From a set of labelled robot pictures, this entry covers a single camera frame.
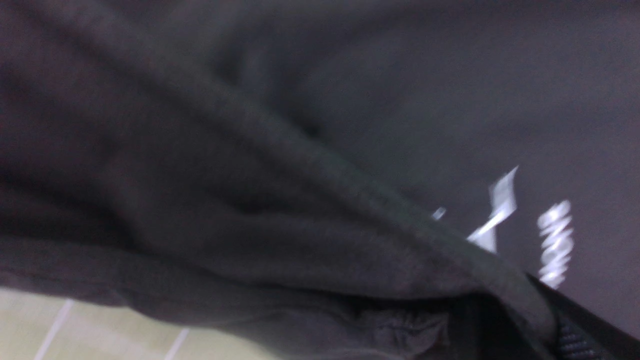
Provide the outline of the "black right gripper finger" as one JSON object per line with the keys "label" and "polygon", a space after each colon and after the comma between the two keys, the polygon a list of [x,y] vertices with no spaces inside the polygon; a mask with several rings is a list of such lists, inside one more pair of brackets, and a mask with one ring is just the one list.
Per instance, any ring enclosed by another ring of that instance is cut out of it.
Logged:
{"label": "black right gripper finger", "polygon": [[555,351],[560,360],[638,360],[640,342],[533,275],[528,280],[557,319]]}

